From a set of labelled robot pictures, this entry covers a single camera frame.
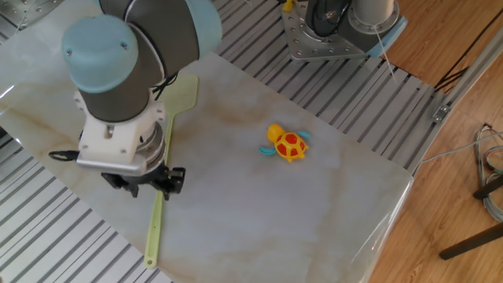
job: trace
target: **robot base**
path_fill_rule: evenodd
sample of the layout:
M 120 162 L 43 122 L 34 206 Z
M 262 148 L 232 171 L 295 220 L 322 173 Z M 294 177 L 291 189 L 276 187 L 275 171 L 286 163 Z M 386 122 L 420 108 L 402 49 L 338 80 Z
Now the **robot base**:
M 297 62 L 363 58 L 367 55 L 338 35 L 321 38 L 306 24 L 307 2 L 293 2 L 290 12 L 281 12 L 292 59 Z

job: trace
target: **wire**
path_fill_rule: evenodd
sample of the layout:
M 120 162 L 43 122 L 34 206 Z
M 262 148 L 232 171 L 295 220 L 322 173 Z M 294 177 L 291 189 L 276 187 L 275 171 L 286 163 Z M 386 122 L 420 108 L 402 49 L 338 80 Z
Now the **wire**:
M 446 80 L 448 80 L 447 76 L 456 68 L 456 66 L 458 64 L 460 64 L 460 62 L 463 60 L 463 58 L 466 57 L 466 55 L 468 54 L 468 52 L 470 52 L 470 50 L 473 48 L 473 46 L 480 40 L 480 38 L 482 38 L 482 35 L 484 33 L 486 33 L 487 29 L 489 29 L 489 27 L 491 25 L 494 24 L 494 22 L 498 19 L 498 17 L 500 17 L 501 15 L 503 14 L 503 9 L 500 10 L 500 12 L 498 14 L 496 14 L 496 16 L 493 17 L 493 19 L 486 25 L 486 27 L 479 33 L 479 35 L 475 38 L 475 40 L 472 42 L 472 44 L 466 49 L 466 51 L 457 59 L 456 63 L 454 63 L 454 65 L 450 68 L 449 71 L 447 71 L 447 73 L 439 80 L 439 82 L 435 85 L 435 89 L 436 90 L 440 90 L 439 89 L 439 86 L 442 85 Z
M 374 31 L 376 32 L 377 39 L 379 39 L 380 48 L 383 49 L 384 57 L 386 58 L 387 67 L 390 69 L 391 76 L 393 77 L 393 80 L 395 81 L 395 83 L 398 85 L 398 81 L 396 80 L 396 77 L 395 77 L 395 74 L 393 72 L 393 69 L 391 69 L 390 60 L 387 57 L 386 50 L 385 50 L 384 45 L 383 45 L 383 41 L 380 40 L 379 32 L 377 31 L 377 26 L 374 26 Z
M 25 11 L 23 18 L 21 18 L 21 22 L 17 25 L 16 31 L 14 32 L 13 36 L 16 35 L 16 33 L 20 30 L 21 26 L 23 25 L 24 20 L 26 20 L 26 15 L 30 13 L 31 7 L 33 7 L 33 4 L 35 4 L 36 0 L 33 0 L 33 2 L 30 4 L 28 7 L 28 10 Z
M 485 141 L 485 140 L 487 140 L 487 139 L 489 139 L 489 138 L 493 138 L 493 137 L 496 137 L 496 136 L 499 136 L 499 135 L 503 135 L 503 132 L 497 132 L 497 133 L 495 133 L 495 134 L 490 134 L 490 135 L 488 135 L 488 136 L 486 136 L 486 137 L 484 137 L 484 138 L 480 138 L 480 139 L 478 139 L 478 140 L 476 140 L 476 141 L 472 142 L 471 144 L 468 144 L 468 145 L 465 145 L 465 146 L 463 146 L 463 147 L 460 147 L 459 149 L 453 149 L 453 150 L 450 150 L 450 151 L 448 151 L 448 152 L 440 153 L 439 155 L 436 155 L 436 156 L 433 156 L 433 157 L 428 158 L 428 159 L 426 159 L 426 160 L 423 160 L 421 163 L 427 163 L 427 162 L 430 162 L 430 161 L 432 161 L 432 160 L 435 160 L 435 159 L 437 159 L 437 158 L 439 158 L 439 157 L 446 156 L 446 155 L 449 155 L 449 154 L 452 154 L 452 153 L 457 153 L 457 152 L 460 152 L 461 150 L 468 149 L 468 148 L 470 148 L 471 146 L 478 145 L 480 142 L 483 142 L 483 141 Z
M 476 142 L 481 142 L 481 141 L 483 141 L 485 139 L 485 138 L 481 138 L 481 137 L 482 137 L 482 133 L 484 131 L 486 131 L 486 130 L 493 131 L 488 126 L 482 127 L 482 129 L 479 130 L 479 133 L 477 134 L 477 136 L 475 138 Z M 488 184 L 489 182 L 493 181 L 496 177 L 498 177 L 500 175 L 498 173 L 494 173 L 491 176 L 489 176 L 489 178 L 486 179 L 485 176 L 484 176 L 484 164 L 483 164 L 483 161 L 482 161 L 482 155 L 481 155 L 481 152 L 480 152 L 479 143 L 475 144 L 475 154 L 476 154 L 476 157 L 477 157 L 477 164 L 478 164 L 478 167 L 479 167 L 480 187 L 482 188 L 486 184 Z M 503 210 L 501 210 L 501 208 L 499 208 L 494 203 L 493 198 L 490 196 L 490 194 L 487 197 L 485 197 L 482 200 L 482 202 L 483 202 L 484 207 L 486 208 L 487 212 L 489 213 L 489 215 L 491 215 L 497 221 L 503 222 Z
M 159 86 L 154 86 L 154 89 L 152 90 L 152 93 L 158 93 L 156 95 L 156 100 L 159 99 L 160 95 L 163 93 L 164 89 L 166 86 L 170 86 L 176 81 L 178 78 L 178 72 L 174 73 L 173 75 L 168 76 L 163 83 L 161 83 Z
M 494 146 L 493 148 L 489 149 L 486 151 L 486 153 L 484 153 L 484 162 L 486 163 L 487 167 L 498 173 L 498 174 L 501 174 L 503 175 L 503 169 L 499 169 L 499 168 L 496 168 L 493 164 L 491 164 L 489 162 L 489 156 L 493 153 L 500 153 L 500 152 L 503 152 L 503 146 L 499 145 L 499 146 Z

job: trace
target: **black metal stand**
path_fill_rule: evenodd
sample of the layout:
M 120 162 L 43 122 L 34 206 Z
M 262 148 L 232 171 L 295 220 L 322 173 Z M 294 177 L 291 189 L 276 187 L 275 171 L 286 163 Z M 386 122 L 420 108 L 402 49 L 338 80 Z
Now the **black metal stand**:
M 488 183 L 484 187 L 477 190 L 473 196 L 476 199 L 483 200 L 490 193 L 503 186 L 503 176 L 500 176 Z M 503 237 L 503 223 L 497 224 L 481 233 L 476 234 L 460 243 L 457 243 L 449 248 L 440 252 L 440 258 L 447 260 L 452 259 L 454 256 L 460 255 L 481 245 L 487 244 L 491 241 Z
M 496 189 L 501 188 L 502 186 L 503 186 L 503 175 L 497 177 L 492 182 L 489 182 L 487 185 L 483 186 L 478 191 L 474 192 L 473 196 L 477 200 L 483 200 L 484 198 L 489 196 L 490 193 L 492 193 Z

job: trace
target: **orange toy turtle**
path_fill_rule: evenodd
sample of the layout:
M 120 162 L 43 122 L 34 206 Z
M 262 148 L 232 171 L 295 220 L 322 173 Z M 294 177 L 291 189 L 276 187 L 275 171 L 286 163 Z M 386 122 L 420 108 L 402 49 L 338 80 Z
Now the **orange toy turtle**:
M 263 155 L 267 156 L 274 155 L 277 152 L 288 162 L 302 159 L 304 158 L 304 152 L 309 147 L 301 137 L 310 138 L 310 134 L 303 130 L 295 133 L 285 132 L 280 125 L 272 124 L 267 130 L 267 138 L 274 143 L 274 148 L 268 149 L 261 146 L 259 150 Z

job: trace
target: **white table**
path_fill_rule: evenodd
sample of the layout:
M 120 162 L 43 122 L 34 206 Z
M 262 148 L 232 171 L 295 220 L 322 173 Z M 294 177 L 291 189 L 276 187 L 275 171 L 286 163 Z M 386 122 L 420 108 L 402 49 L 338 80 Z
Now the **white table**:
M 96 11 L 67 2 L 64 17 L 49 15 L 58 25 L 24 31 L 34 43 L 18 46 L 25 58 L 0 50 L 0 71 L 4 62 L 11 71 L 0 93 L 15 85 L 0 98 L 0 125 L 143 251 L 154 189 L 141 187 L 133 199 L 98 173 L 47 156 L 76 149 L 83 126 L 59 40 Z M 37 35 L 36 28 L 52 30 Z M 171 166 L 185 167 L 187 177 L 164 209 L 161 270 L 176 283 L 368 280 L 411 175 L 213 53 L 182 73 L 198 75 L 200 89 L 196 107 L 174 122 Z M 312 134 L 306 159 L 289 164 L 259 153 L 270 145 L 271 123 Z

